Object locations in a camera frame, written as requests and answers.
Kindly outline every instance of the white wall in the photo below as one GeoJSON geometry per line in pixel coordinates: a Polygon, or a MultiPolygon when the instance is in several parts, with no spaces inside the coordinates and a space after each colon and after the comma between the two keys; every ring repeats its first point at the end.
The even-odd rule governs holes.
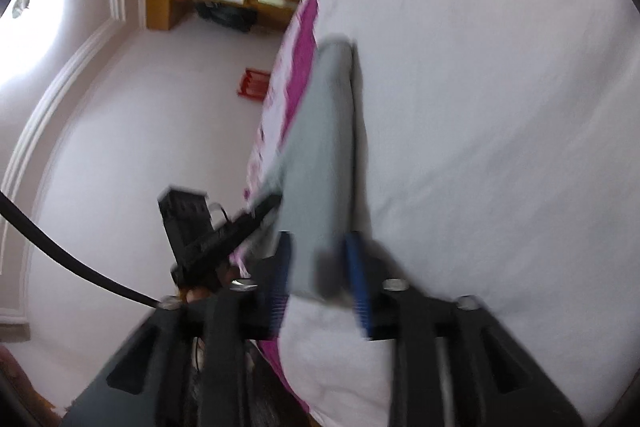
{"type": "MultiPolygon", "coordinates": [[[[173,293],[156,198],[177,184],[228,211],[242,206],[261,108],[236,89],[244,68],[272,67],[280,37],[194,19],[130,38],[58,146],[39,226],[108,277],[155,298],[173,293]]],[[[10,349],[36,390],[64,407],[148,309],[35,251],[28,312],[32,339],[10,349]]]]}
{"type": "Polygon", "coordinates": [[[109,18],[109,0],[64,0],[62,23],[46,57],[28,73],[0,86],[0,171],[7,166],[18,136],[52,77],[109,18]]]}
{"type": "MultiPolygon", "coordinates": [[[[28,215],[66,118],[138,26],[138,0],[63,0],[63,6],[48,52],[31,70],[0,85],[1,187],[28,215]]],[[[24,238],[0,219],[0,323],[27,320],[25,252],[24,238]]]]}

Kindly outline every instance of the bed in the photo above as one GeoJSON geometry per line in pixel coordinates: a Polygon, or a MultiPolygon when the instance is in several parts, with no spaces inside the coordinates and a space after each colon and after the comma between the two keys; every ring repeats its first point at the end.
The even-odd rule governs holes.
{"type": "MultiPolygon", "coordinates": [[[[479,296],[597,425],[640,367],[633,2],[304,0],[248,197],[331,36],[355,48],[354,227],[425,292],[479,296]]],[[[387,423],[391,347],[362,336],[351,310],[290,298],[279,362],[325,427],[387,423]]]]}

